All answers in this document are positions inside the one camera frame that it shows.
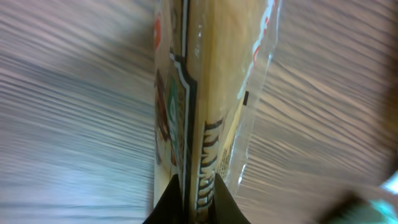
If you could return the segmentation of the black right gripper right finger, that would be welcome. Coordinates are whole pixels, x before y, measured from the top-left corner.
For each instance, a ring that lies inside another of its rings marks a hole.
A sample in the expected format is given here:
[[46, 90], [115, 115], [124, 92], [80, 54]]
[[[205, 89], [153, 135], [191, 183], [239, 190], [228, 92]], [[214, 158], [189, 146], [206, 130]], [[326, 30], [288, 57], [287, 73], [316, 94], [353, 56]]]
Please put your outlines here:
[[250, 224], [219, 174], [215, 174], [214, 191], [213, 204], [210, 208], [212, 224]]

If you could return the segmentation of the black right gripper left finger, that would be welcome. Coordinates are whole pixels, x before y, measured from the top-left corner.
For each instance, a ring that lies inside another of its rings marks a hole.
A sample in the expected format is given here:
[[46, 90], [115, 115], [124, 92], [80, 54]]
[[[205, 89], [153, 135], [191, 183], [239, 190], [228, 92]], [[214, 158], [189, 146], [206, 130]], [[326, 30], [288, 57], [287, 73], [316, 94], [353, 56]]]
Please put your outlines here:
[[177, 174], [171, 178], [152, 213], [142, 224], [184, 224], [182, 196]]

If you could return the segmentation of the teal snack wrapper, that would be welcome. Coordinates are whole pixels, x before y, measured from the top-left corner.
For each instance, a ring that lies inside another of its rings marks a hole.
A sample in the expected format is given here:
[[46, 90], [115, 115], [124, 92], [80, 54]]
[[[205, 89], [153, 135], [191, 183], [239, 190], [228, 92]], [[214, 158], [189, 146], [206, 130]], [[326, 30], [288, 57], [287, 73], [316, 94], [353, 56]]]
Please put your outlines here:
[[397, 224], [396, 207], [384, 199], [348, 193], [317, 219], [321, 224]]

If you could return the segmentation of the orange spaghetti packet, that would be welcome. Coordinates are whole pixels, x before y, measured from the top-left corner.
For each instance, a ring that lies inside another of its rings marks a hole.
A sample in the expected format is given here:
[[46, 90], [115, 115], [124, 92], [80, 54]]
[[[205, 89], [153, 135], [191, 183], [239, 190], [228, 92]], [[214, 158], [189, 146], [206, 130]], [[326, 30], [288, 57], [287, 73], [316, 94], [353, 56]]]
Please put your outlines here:
[[184, 223], [211, 223], [215, 174], [238, 191], [279, 0], [157, 1], [154, 208], [177, 174]]

